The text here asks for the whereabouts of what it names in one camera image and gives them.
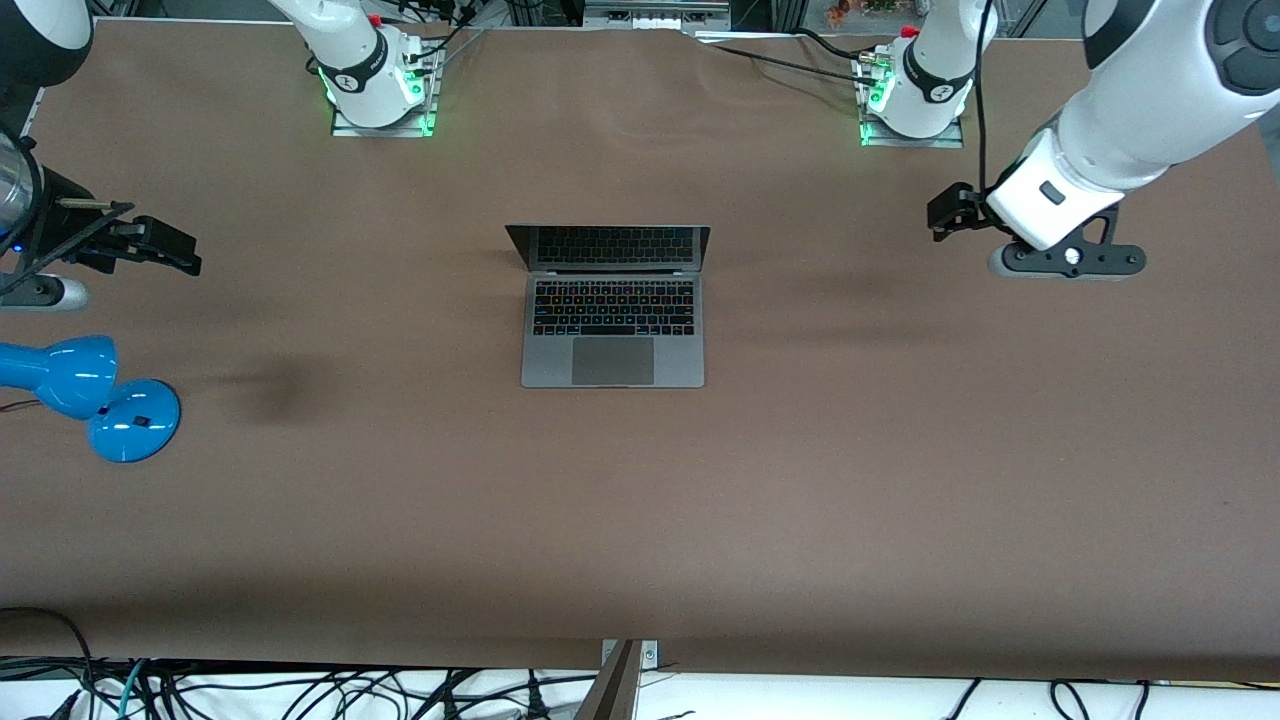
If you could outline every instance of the backlit keyboard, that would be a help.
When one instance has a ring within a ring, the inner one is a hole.
[[[534,334],[690,336],[692,281],[538,281]]]

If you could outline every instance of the white floor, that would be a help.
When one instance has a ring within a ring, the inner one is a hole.
[[[540,678],[577,671],[540,671]],[[253,685],[284,679],[312,679],[317,675],[236,675],[195,678],[183,685],[219,683]],[[443,671],[412,671],[399,675],[410,692],[426,694],[444,678]],[[495,689],[521,685],[524,670],[492,670],[472,678],[458,693],[486,694]],[[636,720],[945,720],[954,710],[968,680],[893,678],[815,678],[782,675],[718,675],[648,673],[641,680]],[[1134,717],[1140,688],[1132,684],[1075,685],[1091,720],[1130,720]],[[0,682],[0,720],[27,720],[52,712],[77,688],[74,680]],[[104,689],[119,693],[116,683],[104,682]],[[548,685],[543,698],[548,707],[567,715],[589,688],[589,683]],[[261,691],[202,689],[183,697],[214,720],[280,720],[302,688]],[[308,696],[307,702],[319,693]],[[515,693],[522,702],[525,693]],[[1074,720],[1080,720],[1069,696],[1062,703]],[[472,720],[511,720],[522,716],[513,702],[489,702],[462,716]],[[338,711],[338,694],[316,706],[306,720],[329,720]],[[132,703],[129,710],[140,706]],[[410,710],[417,702],[410,703]],[[353,703],[348,720],[396,720],[407,715],[403,707],[383,698],[365,696]],[[97,719],[115,714],[99,703]],[[293,720],[302,720],[297,711]],[[425,720],[442,720],[436,707]],[[1048,684],[1041,682],[984,680],[970,698],[960,720],[1053,720],[1059,717],[1048,698]],[[1263,720],[1280,717],[1280,692],[1229,688],[1155,685],[1142,720]],[[87,720],[82,697],[72,720]]]

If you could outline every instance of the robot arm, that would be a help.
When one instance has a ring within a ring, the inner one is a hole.
[[[379,128],[425,101],[406,78],[421,72],[422,41],[374,27],[358,0],[269,0],[306,40],[334,106],[353,124]]]
[[[989,193],[1038,250],[1280,102],[1280,0],[1093,0],[1093,70]]]
[[[888,55],[888,79],[867,110],[893,132],[911,138],[941,133],[964,111],[973,88],[974,44],[982,31],[984,0],[948,0],[934,5],[915,37],[899,37],[878,55]],[[983,49],[996,36],[997,15],[987,15]]]

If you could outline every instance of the laptop keyboard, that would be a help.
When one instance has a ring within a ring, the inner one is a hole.
[[[680,265],[694,261],[692,228],[558,227],[538,232],[538,261]]]
[[[538,281],[534,334],[695,334],[694,281]]]

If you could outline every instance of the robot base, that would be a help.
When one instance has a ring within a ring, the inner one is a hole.
[[[867,86],[859,85],[855,88],[858,97],[858,115],[859,115],[859,135],[861,136],[863,146],[879,145],[886,147],[942,147],[947,150],[956,150],[964,147],[964,135],[960,131],[960,119],[956,118],[951,120],[947,129],[942,131],[940,135],[927,138],[919,137],[906,137],[899,135],[890,129],[888,124],[884,123],[878,115],[870,111],[868,105],[872,102],[872,97],[881,92],[883,83],[886,81],[884,73],[887,72],[884,65],[876,61],[877,56],[887,55],[890,53],[888,45],[876,46],[874,53],[864,54],[863,58],[858,60],[850,60],[850,65],[854,69],[854,77],[869,77],[879,82],[881,85]]]
[[[422,51],[422,38],[406,36],[406,51],[419,54]],[[333,123],[329,128],[334,137],[431,137],[435,135],[435,115],[440,108],[440,73],[444,70],[445,50],[421,58],[408,70],[421,73],[422,77],[406,77],[404,83],[408,91],[422,96],[422,102],[404,114],[399,120],[380,128],[369,128],[352,123],[329,97],[333,106]]]

